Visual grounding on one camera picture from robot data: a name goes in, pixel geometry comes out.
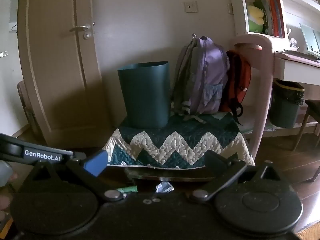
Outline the person's left hand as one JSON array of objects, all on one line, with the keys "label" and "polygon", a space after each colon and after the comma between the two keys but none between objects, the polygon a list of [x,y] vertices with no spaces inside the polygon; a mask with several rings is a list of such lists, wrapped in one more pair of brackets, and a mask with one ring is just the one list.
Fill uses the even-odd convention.
[{"label": "person's left hand", "polygon": [[6,215],[7,215],[7,209],[9,208],[9,205],[12,201],[12,193],[13,189],[11,188],[11,183],[18,178],[18,174],[14,172],[12,176],[9,178],[8,182],[4,187],[1,187],[1,200],[0,200],[0,221],[2,222]]}]

